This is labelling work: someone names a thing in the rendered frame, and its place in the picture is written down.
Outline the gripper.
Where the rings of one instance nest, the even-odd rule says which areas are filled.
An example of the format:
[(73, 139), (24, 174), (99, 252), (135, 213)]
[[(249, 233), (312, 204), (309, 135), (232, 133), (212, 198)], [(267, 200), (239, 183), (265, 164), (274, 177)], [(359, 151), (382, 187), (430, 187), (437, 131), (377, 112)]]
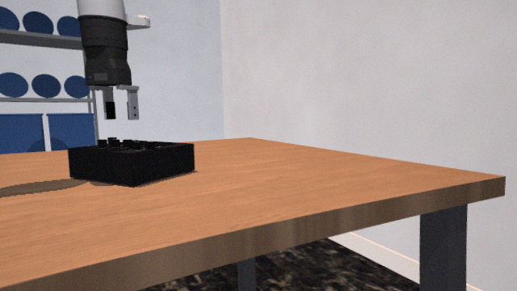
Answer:
[(114, 86), (128, 93), (128, 119), (139, 120), (139, 86), (132, 86), (127, 31), (150, 28), (149, 18), (126, 14), (123, 0), (78, 0), (78, 15), (86, 85), (103, 91), (104, 120), (116, 118)]

